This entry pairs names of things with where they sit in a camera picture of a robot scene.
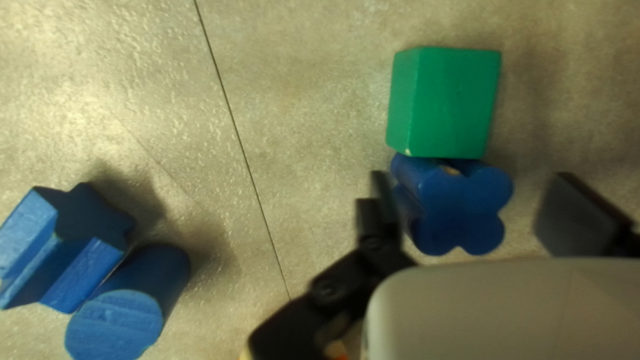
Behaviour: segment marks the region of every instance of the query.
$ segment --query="blue cross-shaped block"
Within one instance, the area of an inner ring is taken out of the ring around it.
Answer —
[[[501,169],[477,160],[396,154],[391,173],[399,212],[423,253],[443,255],[459,246],[482,255],[502,242],[498,211],[511,198],[513,183]]]
[[[0,227],[0,308],[74,312],[122,260],[134,224],[87,183],[34,187]]]

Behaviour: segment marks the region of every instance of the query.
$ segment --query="toy block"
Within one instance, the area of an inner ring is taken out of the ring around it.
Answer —
[[[129,256],[67,326],[75,360],[133,360],[153,345],[190,276],[188,255],[147,245]]]
[[[497,51],[416,47],[397,53],[387,145],[407,156],[481,158],[499,74]]]
[[[0,308],[40,302],[72,313],[123,258],[133,226],[89,184],[34,187],[0,227]]]
[[[495,249],[504,237],[498,211],[513,193],[511,178],[477,160],[436,160],[396,154],[391,173],[403,224],[415,246],[443,255],[460,246],[471,255]]]

